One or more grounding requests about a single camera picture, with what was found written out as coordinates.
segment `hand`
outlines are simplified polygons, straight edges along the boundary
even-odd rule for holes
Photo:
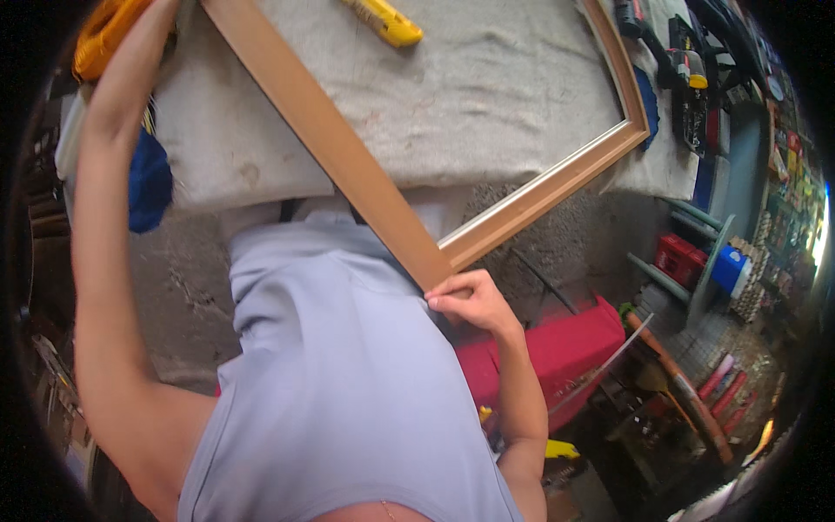
[[[522,328],[486,270],[450,276],[424,297],[434,311],[457,315],[493,335]]]

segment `blue cooler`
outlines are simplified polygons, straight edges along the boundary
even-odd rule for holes
[[[716,258],[716,264],[711,272],[711,279],[719,283],[731,297],[738,299],[742,289],[751,278],[753,264],[736,248],[725,245]]]

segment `red cloth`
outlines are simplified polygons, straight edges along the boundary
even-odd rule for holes
[[[582,384],[580,378],[603,364],[626,339],[617,311],[599,296],[597,305],[576,316],[547,322],[525,332],[530,360],[548,408]],[[476,408],[489,406],[498,410],[496,342],[475,342],[459,347],[456,353]],[[549,431],[572,419],[602,378],[603,374],[551,415]]]

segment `wooden picture frame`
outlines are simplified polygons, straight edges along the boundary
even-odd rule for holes
[[[600,0],[578,0],[625,119],[435,243],[363,142],[253,0],[201,0],[244,67],[337,188],[424,290],[466,268],[650,135],[632,63]]]

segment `person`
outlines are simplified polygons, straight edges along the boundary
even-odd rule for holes
[[[160,520],[544,521],[548,419],[519,321],[486,271],[422,294],[348,209],[236,231],[242,354],[219,368],[222,393],[159,381],[133,298],[128,171],[178,7],[148,6],[83,123],[75,372],[101,449]],[[440,313],[498,344],[498,462]]]

